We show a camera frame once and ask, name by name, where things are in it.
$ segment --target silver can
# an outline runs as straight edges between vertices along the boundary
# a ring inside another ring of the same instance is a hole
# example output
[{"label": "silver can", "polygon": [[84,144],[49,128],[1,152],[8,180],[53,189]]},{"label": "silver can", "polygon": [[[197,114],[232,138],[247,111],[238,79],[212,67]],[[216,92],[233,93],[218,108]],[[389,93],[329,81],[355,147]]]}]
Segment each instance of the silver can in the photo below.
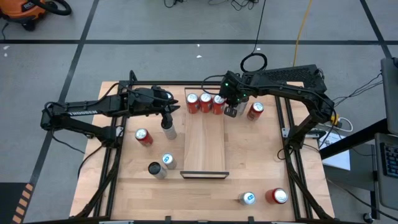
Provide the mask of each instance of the silver can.
[{"label": "silver can", "polygon": [[177,133],[175,132],[175,128],[174,128],[173,124],[169,128],[162,126],[162,129],[163,129],[163,132],[166,135],[167,139],[173,140],[177,137]]},{"label": "silver can", "polygon": [[164,154],[162,157],[162,161],[168,169],[175,169],[177,166],[177,162],[170,153]]},{"label": "silver can", "polygon": [[158,162],[151,162],[148,166],[148,171],[158,179],[164,179],[167,176],[167,171]]},{"label": "silver can", "polygon": [[238,199],[242,205],[254,205],[256,202],[256,196],[254,196],[253,192],[242,193]]},{"label": "silver can", "polygon": [[240,104],[238,104],[238,106],[236,107],[236,114],[238,116],[242,116],[242,114],[244,113],[244,110],[246,109],[246,106],[248,105],[249,102],[249,97],[244,97]]}]

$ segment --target upright can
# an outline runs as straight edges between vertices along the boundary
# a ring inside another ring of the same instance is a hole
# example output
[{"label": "upright can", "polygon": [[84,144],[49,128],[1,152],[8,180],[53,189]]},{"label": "upright can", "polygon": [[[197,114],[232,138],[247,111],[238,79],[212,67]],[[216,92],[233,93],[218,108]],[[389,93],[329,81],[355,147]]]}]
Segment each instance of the upright can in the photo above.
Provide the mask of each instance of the upright can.
[{"label": "upright can", "polygon": [[151,162],[148,171],[158,179],[164,179],[167,176],[167,171],[158,162]]},{"label": "upright can", "polygon": [[224,112],[225,99],[216,95],[213,98],[213,114],[223,114]]},{"label": "upright can", "polygon": [[288,196],[284,189],[276,188],[266,192],[266,200],[271,204],[283,204],[287,201]]},{"label": "upright can", "polygon": [[259,119],[261,113],[264,111],[264,105],[260,102],[255,102],[251,105],[248,112],[248,119],[251,121],[256,121]]},{"label": "upright can", "polygon": [[203,113],[209,113],[211,110],[211,95],[208,93],[203,93],[200,95],[200,110]]},{"label": "upright can", "polygon": [[170,153],[164,154],[162,157],[162,161],[168,169],[175,169],[177,166],[177,162]]},{"label": "upright can", "polygon": [[238,104],[238,106],[236,107],[236,114],[238,116],[242,116],[244,110],[246,109],[246,106],[248,105],[248,102],[249,102],[249,97],[246,96],[241,100],[240,104]]},{"label": "upright can", "polygon": [[138,129],[136,131],[136,139],[143,145],[143,146],[151,146],[154,142],[152,136],[145,128]]},{"label": "upright can", "polygon": [[195,114],[199,111],[200,103],[198,95],[194,93],[190,93],[187,96],[187,108],[188,112],[191,114]]},{"label": "upright can", "polygon": [[254,205],[256,196],[252,192],[245,192],[239,195],[238,200],[242,205]]}]

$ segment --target wooden table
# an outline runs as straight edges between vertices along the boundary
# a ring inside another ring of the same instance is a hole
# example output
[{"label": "wooden table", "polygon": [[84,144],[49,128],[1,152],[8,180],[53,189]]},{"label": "wooden table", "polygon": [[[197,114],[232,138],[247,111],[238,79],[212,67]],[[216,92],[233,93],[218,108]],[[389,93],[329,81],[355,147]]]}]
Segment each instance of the wooden table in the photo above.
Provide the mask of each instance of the wooden table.
[{"label": "wooden table", "polygon": [[[113,83],[103,82],[99,96]],[[111,219],[164,220],[170,215],[172,220],[246,221],[248,216],[253,216],[255,221],[294,221],[291,200],[283,205],[270,205],[264,199],[265,192],[276,187],[282,187],[290,194],[285,162],[276,156],[282,148],[282,140],[274,96],[251,97],[246,110],[254,100],[265,106],[256,122],[248,121],[245,115],[238,118],[221,115],[224,116],[225,167],[229,171],[225,180],[183,179],[180,171],[184,162],[187,113],[184,87],[162,86],[180,101],[181,108],[172,114],[178,134],[176,139],[165,137],[160,127],[161,116],[128,119]],[[289,127],[283,102],[285,125]],[[299,124],[308,115],[307,109],[300,102],[291,103],[294,120]],[[93,124],[109,126],[111,118],[96,115]],[[151,147],[143,147],[135,140],[138,128],[148,129],[154,138]],[[305,143],[317,147],[315,140],[307,139]],[[86,156],[99,145],[97,139],[89,139]],[[104,149],[99,151],[83,166],[70,215],[80,212],[97,190],[104,152]],[[168,170],[166,179],[158,180],[148,173],[147,167],[154,161],[161,163],[165,152],[173,154],[177,169]],[[309,191],[324,210],[334,216],[319,153],[304,146],[301,155]],[[255,193],[255,205],[244,206],[237,202],[238,195],[245,191]],[[103,197],[102,215],[105,214],[108,193]],[[301,194],[298,197],[300,213],[305,217]]]}]

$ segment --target black can lid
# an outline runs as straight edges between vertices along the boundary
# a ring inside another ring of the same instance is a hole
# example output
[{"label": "black can lid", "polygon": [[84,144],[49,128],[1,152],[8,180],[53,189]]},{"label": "black can lid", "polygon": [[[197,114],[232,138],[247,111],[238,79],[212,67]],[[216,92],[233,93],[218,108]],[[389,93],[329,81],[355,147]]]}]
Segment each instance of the black can lid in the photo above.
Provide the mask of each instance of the black can lid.
[{"label": "black can lid", "polygon": [[160,172],[160,164],[158,162],[151,162],[148,167],[148,171],[152,175],[156,175]]}]

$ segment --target wooden board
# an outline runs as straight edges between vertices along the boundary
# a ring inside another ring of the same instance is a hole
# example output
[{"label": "wooden board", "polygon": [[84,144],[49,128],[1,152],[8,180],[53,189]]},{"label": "wooden board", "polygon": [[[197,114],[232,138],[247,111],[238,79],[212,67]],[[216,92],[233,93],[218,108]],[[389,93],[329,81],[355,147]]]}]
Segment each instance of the wooden board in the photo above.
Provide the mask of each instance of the wooden board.
[{"label": "wooden board", "polygon": [[[102,96],[112,84],[104,82],[99,95]],[[256,122],[249,122],[245,115],[224,117],[225,167],[230,172],[227,179],[187,180],[179,174],[184,165],[187,110],[184,86],[162,88],[171,91],[180,100],[179,105],[182,107],[173,113],[178,136],[172,141],[164,136],[160,127],[161,116],[129,118],[111,218],[164,220],[165,216],[171,215],[173,220],[246,221],[248,216],[254,216],[256,221],[293,221],[291,200],[284,205],[269,205],[264,199],[266,190],[276,187],[282,187],[290,194],[285,163],[276,157],[277,151],[282,148],[282,141],[275,98],[262,96],[250,99],[246,112],[255,100],[265,106],[265,111]],[[307,109],[295,101],[292,101],[292,107],[295,122],[299,124],[308,115]],[[111,118],[94,116],[95,125],[107,126],[110,123]],[[138,128],[149,130],[154,138],[151,147],[143,147],[135,140],[134,133]],[[305,143],[316,146],[312,139]],[[86,155],[99,144],[98,140],[89,139]],[[165,152],[174,155],[177,169],[168,170],[166,179],[157,180],[148,173],[147,166],[153,161],[161,162]],[[304,147],[301,154],[309,191],[325,211],[334,216],[319,153]],[[91,157],[82,168],[71,215],[76,215],[98,188],[103,158],[104,150]],[[255,205],[243,206],[236,201],[238,194],[245,191],[256,194]],[[105,193],[104,203],[107,197],[108,193]]]},{"label": "wooden board", "polygon": [[[185,94],[202,90],[185,90]],[[185,171],[225,171],[224,115],[211,111],[195,114],[185,113]],[[209,177],[209,174],[195,174],[194,177]]]}]

